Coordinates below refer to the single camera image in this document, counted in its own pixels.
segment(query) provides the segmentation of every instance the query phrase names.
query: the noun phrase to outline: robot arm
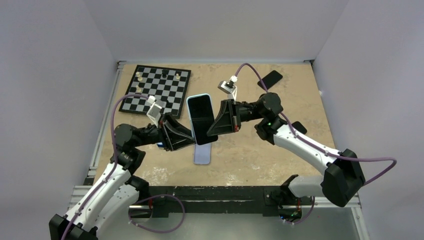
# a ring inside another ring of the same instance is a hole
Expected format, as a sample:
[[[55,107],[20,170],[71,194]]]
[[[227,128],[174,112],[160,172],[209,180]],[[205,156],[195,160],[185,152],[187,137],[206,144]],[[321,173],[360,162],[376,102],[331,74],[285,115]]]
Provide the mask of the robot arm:
[[[326,197],[336,206],[344,207],[364,185],[364,174],[358,162],[342,160],[327,154],[351,158],[357,156],[349,149],[341,152],[305,136],[307,130],[298,121],[292,124],[296,130],[293,134],[288,123],[278,115],[282,111],[280,97],[273,92],[262,94],[258,101],[251,103],[226,99],[221,101],[219,114],[207,134],[217,136],[235,133],[240,130],[242,122],[262,119],[254,126],[262,140],[291,151],[321,173],[318,176],[293,175],[281,186],[285,194],[293,198]],[[316,150],[297,136],[325,149],[326,152]]]
[[[97,240],[115,215],[129,205],[150,196],[149,183],[134,176],[146,152],[136,147],[157,144],[166,151],[176,151],[195,143],[189,129],[179,124],[170,113],[160,114],[161,103],[152,102],[148,117],[153,121],[146,127],[136,128],[120,124],[115,130],[118,163],[113,174],[105,179],[114,168],[114,157],[89,192],[64,216],[56,214],[49,223],[50,238],[60,240],[65,227],[77,213],[66,239]],[[81,212],[80,205],[89,198]]]

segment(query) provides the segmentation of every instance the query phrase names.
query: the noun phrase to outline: blue phone case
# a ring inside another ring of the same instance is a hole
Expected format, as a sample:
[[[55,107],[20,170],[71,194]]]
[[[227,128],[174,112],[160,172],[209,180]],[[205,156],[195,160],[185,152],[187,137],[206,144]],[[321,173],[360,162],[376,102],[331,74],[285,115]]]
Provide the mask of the blue phone case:
[[[185,100],[187,108],[190,109],[189,99],[204,96],[204,95],[209,96],[209,99],[211,98],[211,96],[207,93],[187,97],[187,99]],[[194,139],[196,139],[195,131],[193,130],[192,116],[190,116],[190,110],[188,110],[188,118],[190,119],[191,136]],[[210,162],[211,162],[211,144],[207,143],[207,144],[203,144],[203,145],[197,145],[197,144],[194,145],[193,163],[199,164],[199,165],[206,165],[206,164],[209,164]]]

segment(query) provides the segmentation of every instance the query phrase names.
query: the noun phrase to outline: smartphone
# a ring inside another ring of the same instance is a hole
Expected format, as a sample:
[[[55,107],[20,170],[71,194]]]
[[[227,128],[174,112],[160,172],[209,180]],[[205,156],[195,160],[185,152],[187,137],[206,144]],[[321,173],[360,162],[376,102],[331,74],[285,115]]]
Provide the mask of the smartphone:
[[[207,93],[187,97],[188,117],[191,132],[197,145],[218,140],[218,136],[208,136],[208,129],[215,122],[211,96]]]
[[[218,136],[208,137],[206,135],[209,127],[215,121],[211,96],[206,93],[189,96],[186,102],[191,124],[191,135],[196,140],[193,163],[199,165],[209,164],[211,162],[211,142],[218,140]]]
[[[267,89],[270,89],[272,86],[274,86],[278,81],[280,81],[283,78],[283,75],[281,75],[278,71],[273,70],[272,72],[268,73],[268,75],[264,76],[262,78],[263,83],[265,84],[265,87]],[[262,87],[261,81],[257,82],[257,85],[261,88]]]

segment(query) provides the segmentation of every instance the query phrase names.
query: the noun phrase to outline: white square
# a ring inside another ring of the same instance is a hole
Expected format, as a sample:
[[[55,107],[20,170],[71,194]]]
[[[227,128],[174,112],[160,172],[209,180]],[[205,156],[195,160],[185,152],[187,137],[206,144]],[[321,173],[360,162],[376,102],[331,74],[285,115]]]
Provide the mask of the white square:
[[[180,104],[179,103],[176,103],[176,102],[174,102],[173,104],[172,104],[172,109],[180,109]]]
[[[138,99],[138,98],[133,98],[133,99],[132,99],[132,101],[131,101],[131,104],[138,105],[138,104],[139,104],[139,102],[140,102],[140,99]]]
[[[122,106],[123,110],[130,110],[131,104],[130,103],[124,103]]]
[[[182,92],[182,91],[177,91],[177,92],[175,93],[175,97],[176,97],[176,98],[182,98],[182,97],[183,97],[183,92]]]
[[[137,112],[143,112],[143,109],[145,108],[144,105],[138,105],[137,108],[135,109]]]

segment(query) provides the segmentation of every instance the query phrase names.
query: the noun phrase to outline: black smartphone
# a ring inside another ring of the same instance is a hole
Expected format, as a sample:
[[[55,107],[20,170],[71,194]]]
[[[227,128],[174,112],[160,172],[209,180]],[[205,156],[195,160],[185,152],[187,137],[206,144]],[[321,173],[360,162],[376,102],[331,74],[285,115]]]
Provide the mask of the black smartphone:
[[[191,131],[196,144],[203,145],[217,141],[218,136],[208,136],[206,134],[215,122],[211,96],[207,93],[189,96],[187,98],[187,107]]]
[[[268,73],[268,75],[264,76],[262,78],[263,83],[265,84],[265,87],[267,89],[270,89],[272,86],[274,86],[278,81],[280,81],[283,78],[283,75],[281,75],[278,71],[273,70],[272,72]],[[261,81],[257,82],[257,85],[261,88],[262,87]]]

